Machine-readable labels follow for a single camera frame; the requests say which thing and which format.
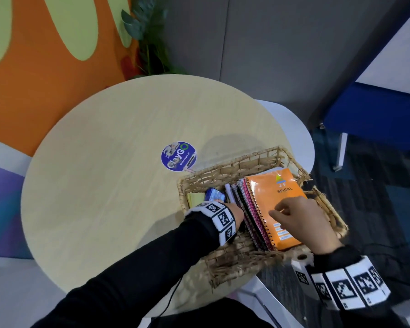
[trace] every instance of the orange spiral notebook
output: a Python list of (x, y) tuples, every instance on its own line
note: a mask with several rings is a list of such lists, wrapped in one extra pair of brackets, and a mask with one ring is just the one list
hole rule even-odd
[(287, 230), (281, 229), (281, 225), (268, 213), (286, 197), (306, 198), (290, 170), (285, 168), (261, 175), (246, 176), (245, 180), (272, 245), (278, 250), (285, 250), (301, 244)]

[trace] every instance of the round purple sticker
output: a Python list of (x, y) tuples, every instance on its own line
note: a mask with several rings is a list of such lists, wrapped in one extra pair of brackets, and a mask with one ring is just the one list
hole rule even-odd
[(161, 153), (161, 162), (171, 171), (184, 171), (196, 162), (196, 150), (186, 142), (175, 142), (167, 145)]

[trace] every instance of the wooden tabletop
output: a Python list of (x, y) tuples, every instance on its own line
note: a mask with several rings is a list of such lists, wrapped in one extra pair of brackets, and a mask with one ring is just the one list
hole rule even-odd
[[(27, 171), (23, 230), (33, 257), (65, 292), (81, 286), (183, 219), (164, 148), (194, 146), (201, 170), (276, 145), (290, 144), (257, 101), (211, 79), (162, 75), (107, 88), (71, 110), (47, 134)], [(165, 315), (222, 298), (244, 276), (211, 292), (196, 265)], [(165, 308), (168, 295), (148, 316)]]

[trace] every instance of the wall mural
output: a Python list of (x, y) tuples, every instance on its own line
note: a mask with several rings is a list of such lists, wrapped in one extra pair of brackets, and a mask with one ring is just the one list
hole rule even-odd
[(130, 0), (0, 0), (0, 256), (30, 258), (20, 218), (27, 161), (93, 94), (139, 73)]

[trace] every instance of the woven basket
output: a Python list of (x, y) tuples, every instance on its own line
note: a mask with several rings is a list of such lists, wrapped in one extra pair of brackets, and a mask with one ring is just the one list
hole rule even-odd
[[(205, 192), (210, 187), (223, 191), (226, 183), (234, 184), (240, 178), (274, 167), (288, 167), (301, 187), (304, 182), (310, 180), (310, 174), (295, 161), (291, 153), (283, 146), (276, 146), (261, 152), (243, 155), (230, 162), (215, 165), (180, 178), (177, 187), (182, 210), (186, 212), (189, 209), (187, 193)], [(325, 195), (315, 186), (311, 191), (304, 192), (307, 197), (314, 198), (325, 211), (325, 217), (329, 220), (337, 236), (344, 237), (348, 232), (348, 226)], [(299, 245), (284, 252), (258, 251), (250, 234), (245, 231), (237, 232), (232, 244), (227, 243), (221, 246), (202, 260), (205, 260), (207, 264), (210, 284), (212, 288), (216, 288), (226, 281), (245, 274), (256, 274), (265, 266), (291, 259), (294, 255), (307, 251), (309, 250), (305, 245)]]

